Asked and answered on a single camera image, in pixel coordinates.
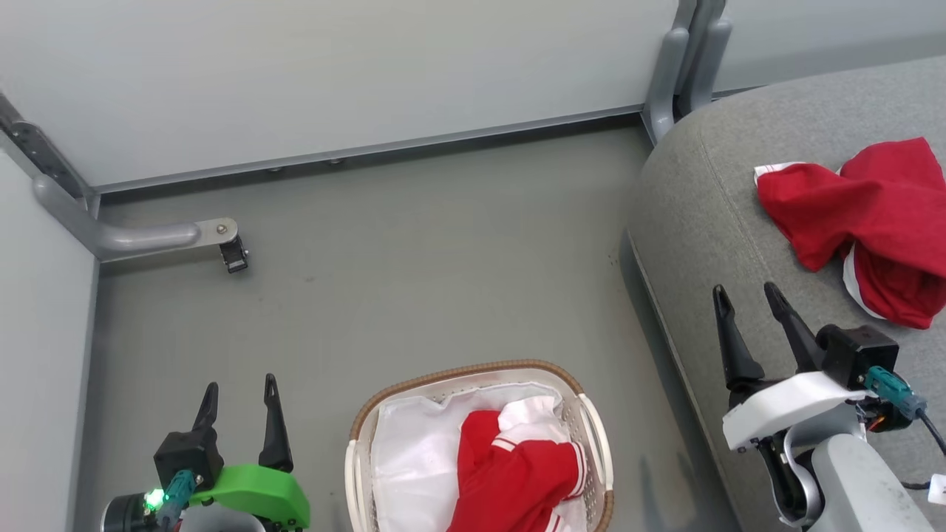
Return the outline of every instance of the basket handle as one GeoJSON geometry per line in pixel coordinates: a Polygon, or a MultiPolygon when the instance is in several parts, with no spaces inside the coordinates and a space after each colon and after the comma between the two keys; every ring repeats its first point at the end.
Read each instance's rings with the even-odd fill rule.
{"type": "Polygon", "coordinates": [[[352,532],[368,532],[365,515],[364,493],[361,490],[360,460],[356,456],[357,440],[348,442],[345,450],[345,499],[348,502],[348,517],[352,522],[352,532]]]}
{"type": "Polygon", "coordinates": [[[578,394],[578,399],[582,405],[582,412],[591,424],[591,457],[594,459],[595,468],[601,472],[601,480],[604,483],[604,490],[610,491],[614,487],[614,466],[611,464],[611,446],[607,443],[607,434],[604,432],[604,424],[601,422],[601,416],[598,415],[598,409],[594,403],[585,394],[578,394]]]}

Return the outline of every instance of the green led light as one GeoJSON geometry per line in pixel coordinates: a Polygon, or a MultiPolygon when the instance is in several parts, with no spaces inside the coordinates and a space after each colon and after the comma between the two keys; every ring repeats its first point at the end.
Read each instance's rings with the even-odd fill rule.
{"type": "Polygon", "coordinates": [[[157,488],[145,493],[145,506],[152,512],[165,503],[165,491],[157,488]]]}

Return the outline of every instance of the gray sofa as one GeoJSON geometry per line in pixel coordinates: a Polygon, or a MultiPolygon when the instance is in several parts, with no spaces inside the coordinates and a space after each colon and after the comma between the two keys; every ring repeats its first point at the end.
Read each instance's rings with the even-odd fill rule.
{"type": "MultiPolygon", "coordinates": [[[[779,523],[760,457],[730,452],[722,432],[727,390],[710,291],[725,285],[737,323],[768,377],[793,374],[794,359],[765,302],[762,283],[779,284],[817,331],[871,324],[900,342],[898,372],[930,400],[946,429],[946,317],[929,330],[869,317],[847,295],[841,264],[811,273],[756,196],[753,167],[809,161],[840,168],[877,142],[924,136],[946,163],[946,58],[795,80],[724,98],[686,116],[655,147],[636,184],[625,245],[632,245],[723,482],[746,532],[779,523]]],[[[933,438],[915,423],[871,443],[901,480],[946,472],[933,438]]],[[[914,492],[937,530],[946,508],[914,492]]]]}

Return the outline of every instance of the laundry basket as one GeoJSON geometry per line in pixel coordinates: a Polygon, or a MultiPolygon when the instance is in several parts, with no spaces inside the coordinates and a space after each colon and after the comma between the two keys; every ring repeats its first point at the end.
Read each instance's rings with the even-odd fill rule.
{"type": "Polygon", "coordinates": [[[604,425],[598,411],[568,372],[555,364],[522,360],[470,365],[432,373],[381,390],[361,407],[349,435],[345,453],[345,496],[354,532],[378,532],[372,493],[371,443],[382,405],[394,399],[423,396],[435,401],[472,388],[510,382],[538,382],[562,395],[562,420],[571,439],[582,445],[589,456],[585,482],[588,532],[604,532],[614,511],[614,469],[604,425]]]}

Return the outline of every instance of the teal connector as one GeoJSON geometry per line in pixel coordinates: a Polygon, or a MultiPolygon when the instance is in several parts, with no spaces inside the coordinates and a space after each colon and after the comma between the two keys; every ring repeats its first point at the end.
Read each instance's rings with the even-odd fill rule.
{"type": "Polygon", "coordinates": [[[926,410],[926,399],[914,394],[906,382],[878,365],[867,371],[864,386],[893,403],[907,419],[915,419],[918,411],[926,410]]]}
{"type": "Polygon", "coordinates": [[[158,530],[171,532],[181,519],[184,506],[197,489],[197,479],[190,470],[180,470],[165,490],[164,503],[158,509],[158,530]]]}

